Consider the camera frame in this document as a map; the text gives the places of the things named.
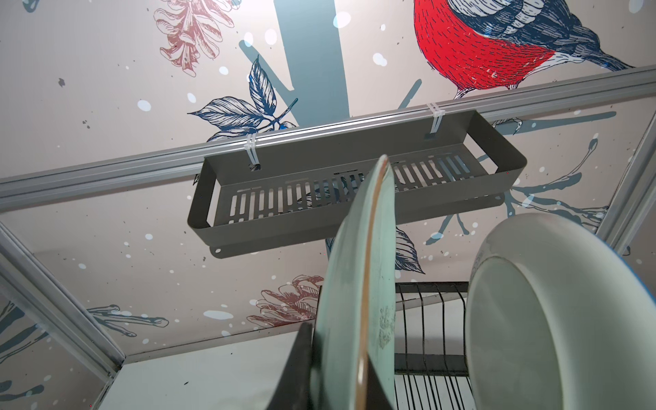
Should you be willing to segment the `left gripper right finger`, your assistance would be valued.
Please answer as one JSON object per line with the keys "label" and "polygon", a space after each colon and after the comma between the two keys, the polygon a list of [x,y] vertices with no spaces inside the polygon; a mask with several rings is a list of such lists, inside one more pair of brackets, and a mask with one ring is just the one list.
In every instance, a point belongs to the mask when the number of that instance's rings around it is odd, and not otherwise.
{"label": "left gripper right finger", "polygon": [[393,410],[370,357],[367,357],[367,399],[365,410]]}

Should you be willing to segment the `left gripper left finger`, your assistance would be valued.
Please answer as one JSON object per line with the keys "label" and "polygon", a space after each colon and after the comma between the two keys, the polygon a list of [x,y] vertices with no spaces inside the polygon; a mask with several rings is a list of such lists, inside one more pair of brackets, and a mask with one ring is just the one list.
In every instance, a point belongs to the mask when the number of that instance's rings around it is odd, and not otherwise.
{"label": "left gripper left finger", "polygon": [[267,410],[306,410],[310,403],[313,326],[303,323]]}

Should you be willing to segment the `pale green plate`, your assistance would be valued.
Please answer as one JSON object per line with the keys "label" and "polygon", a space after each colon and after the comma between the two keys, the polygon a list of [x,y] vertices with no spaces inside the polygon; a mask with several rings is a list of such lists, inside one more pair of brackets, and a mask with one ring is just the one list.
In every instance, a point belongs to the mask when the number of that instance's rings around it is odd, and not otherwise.
{"label": "pale green plate", "polygon": [[313,409],[365,409],[367,357],[395,393],[395,184],[387,155],[367,174],[338,229],[319,298]]}

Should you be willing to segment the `white plate blue rim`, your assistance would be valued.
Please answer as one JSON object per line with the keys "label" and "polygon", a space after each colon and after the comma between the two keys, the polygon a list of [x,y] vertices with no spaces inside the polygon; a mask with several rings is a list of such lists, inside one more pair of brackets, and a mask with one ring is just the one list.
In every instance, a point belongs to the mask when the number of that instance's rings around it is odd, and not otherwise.
{"label": "white plate blue rim", "polygon": [[655,299],[601,239],[554,215],[482,242],[466,300],[479,409],[652,409]]}

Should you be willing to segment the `black two-tier dish rack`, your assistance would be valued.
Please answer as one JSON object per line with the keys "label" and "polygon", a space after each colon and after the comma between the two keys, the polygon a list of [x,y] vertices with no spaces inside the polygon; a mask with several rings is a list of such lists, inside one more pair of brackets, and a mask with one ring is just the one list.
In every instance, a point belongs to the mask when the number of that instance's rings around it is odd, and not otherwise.
{"label": "black two-tier dish rack", "polygon": [[395,409],[474,409],[466,358],[469,283],[396,285]]}

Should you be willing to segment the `black hanging wall basket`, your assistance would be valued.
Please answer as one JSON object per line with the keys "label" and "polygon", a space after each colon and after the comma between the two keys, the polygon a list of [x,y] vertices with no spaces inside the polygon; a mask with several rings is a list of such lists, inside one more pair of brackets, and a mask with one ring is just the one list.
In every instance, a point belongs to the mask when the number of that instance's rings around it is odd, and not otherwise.
{"label": "black hanging wall basket", "polygon": [[380,157],[398,224],[498,206],[527,164],[476,111],[250,137],[204,160],[188,225],[216,258],[333,237]]}

